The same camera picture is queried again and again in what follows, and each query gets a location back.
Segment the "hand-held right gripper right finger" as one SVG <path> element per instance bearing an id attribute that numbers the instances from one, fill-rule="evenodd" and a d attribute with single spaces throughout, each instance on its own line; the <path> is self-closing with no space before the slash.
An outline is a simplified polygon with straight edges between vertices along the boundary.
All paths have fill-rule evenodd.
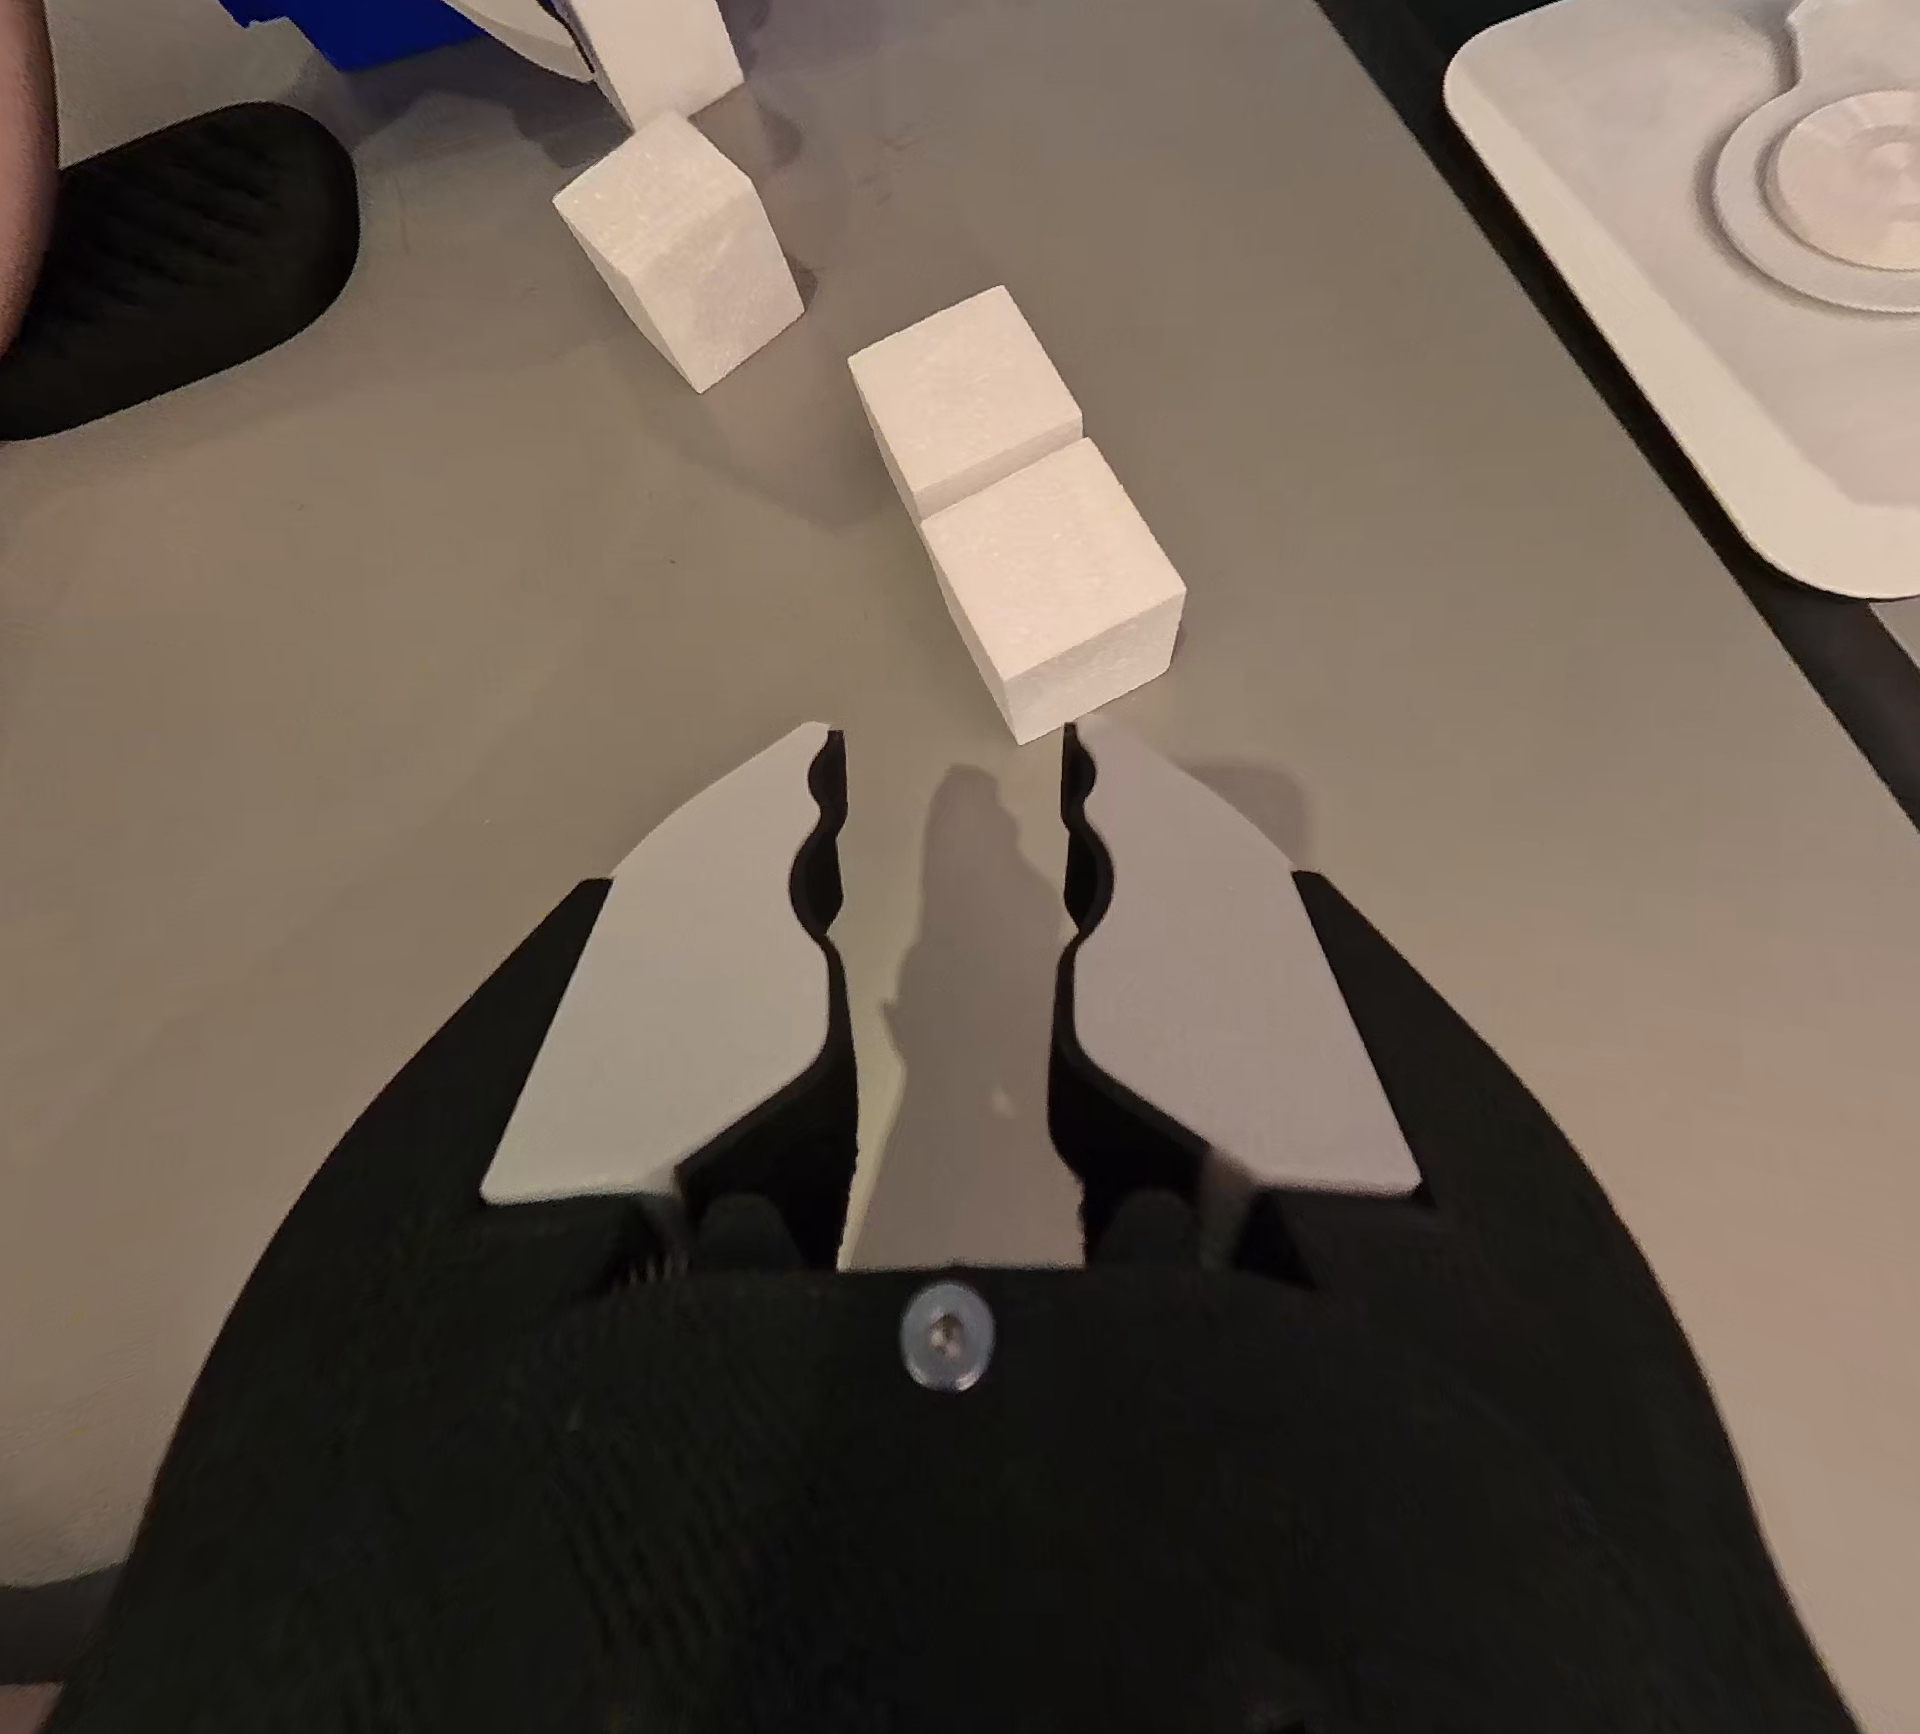
<path id="1" fill-rule="evenodd" d="M 1291 856 L 1114 722 L 1064 731 L 1061 821 L 1046 1113 L 1085 1257 L 1139 1198 L 1172 1199 L 1201 1261 L 1274 1193 L 1415 1198 Z"/>

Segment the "person's left forearm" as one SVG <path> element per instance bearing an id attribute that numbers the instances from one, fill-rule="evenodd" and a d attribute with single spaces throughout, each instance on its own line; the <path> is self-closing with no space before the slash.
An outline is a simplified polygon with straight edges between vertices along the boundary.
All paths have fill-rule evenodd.
<path id="1" fill-rule="evenodd" d="M 19 336 L 53 231 L 58 94 L 43 0 L 1 0 L 1 350 Z"/>

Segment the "wooden board document stand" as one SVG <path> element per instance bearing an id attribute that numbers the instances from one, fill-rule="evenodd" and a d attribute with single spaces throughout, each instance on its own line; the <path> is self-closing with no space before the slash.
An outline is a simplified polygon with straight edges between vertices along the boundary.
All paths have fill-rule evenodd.
<path id="1" fill-rule="evenodd" d="M 1918 0 L 1555 0 L 1444 102 L 1739 538 L 1918 594 Z"/>

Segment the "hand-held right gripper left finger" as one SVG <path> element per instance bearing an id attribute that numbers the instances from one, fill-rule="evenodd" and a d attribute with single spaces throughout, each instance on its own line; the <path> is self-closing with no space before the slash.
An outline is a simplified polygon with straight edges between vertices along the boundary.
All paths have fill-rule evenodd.
<path id="1" fill-rule="evenodd" d="M 714 1204 L 752 1196 L 804 1264 L 837 1264 L 858 1157 L 831 942 L 847 807 L 844 731 L 804 722 L 616 864 L 483 1201 L 618 1196 L 690 1236 Z"/>

